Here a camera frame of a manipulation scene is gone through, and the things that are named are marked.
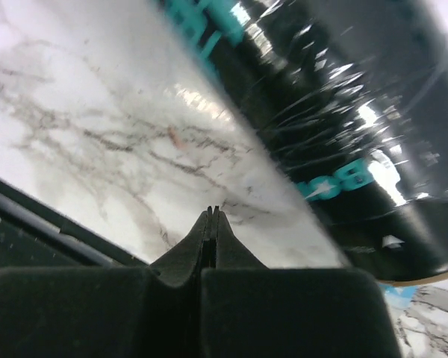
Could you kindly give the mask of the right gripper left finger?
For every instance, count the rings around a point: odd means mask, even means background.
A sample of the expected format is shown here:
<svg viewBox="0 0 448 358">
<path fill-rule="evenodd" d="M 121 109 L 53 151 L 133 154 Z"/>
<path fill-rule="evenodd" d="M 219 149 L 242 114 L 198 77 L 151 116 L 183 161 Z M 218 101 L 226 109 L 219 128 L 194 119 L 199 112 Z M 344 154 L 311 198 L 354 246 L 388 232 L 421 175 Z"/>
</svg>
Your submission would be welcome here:
<svg viewBox="0 0 448 358">
<path fill-rule="evenodd" d="M 0 268 L 0 357 L 190 357 L 208 217 L 146 267 Z"/>
</svg>

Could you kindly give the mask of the black shuttlecock tube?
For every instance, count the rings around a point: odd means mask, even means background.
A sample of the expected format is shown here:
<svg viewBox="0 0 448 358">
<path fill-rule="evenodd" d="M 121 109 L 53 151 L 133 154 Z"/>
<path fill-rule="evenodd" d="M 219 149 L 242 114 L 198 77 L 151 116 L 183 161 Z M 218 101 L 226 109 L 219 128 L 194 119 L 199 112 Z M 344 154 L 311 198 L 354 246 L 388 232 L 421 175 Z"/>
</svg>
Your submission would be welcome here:
<svg viewBox="0 0 448 358">
<path fill-rule="evenodd" d="M 448 48 L 421 1 L 158 1 L 348 261 L 448 274 Z"/>
</svg>

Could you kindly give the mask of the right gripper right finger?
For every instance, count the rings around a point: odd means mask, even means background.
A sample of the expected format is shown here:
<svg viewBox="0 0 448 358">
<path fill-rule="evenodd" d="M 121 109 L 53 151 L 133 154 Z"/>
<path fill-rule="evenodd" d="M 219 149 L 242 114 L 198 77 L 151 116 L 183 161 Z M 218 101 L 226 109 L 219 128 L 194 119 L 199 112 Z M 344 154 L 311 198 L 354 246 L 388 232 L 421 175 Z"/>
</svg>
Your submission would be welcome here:
<svg viewBox="0 0 448 358">
<path fill-rule="evenodd" d="M 201 274 L 202 357 L 399 357 L 376 281 L 356 268 L 271 269 L 211 219 Z"/>
</svg>

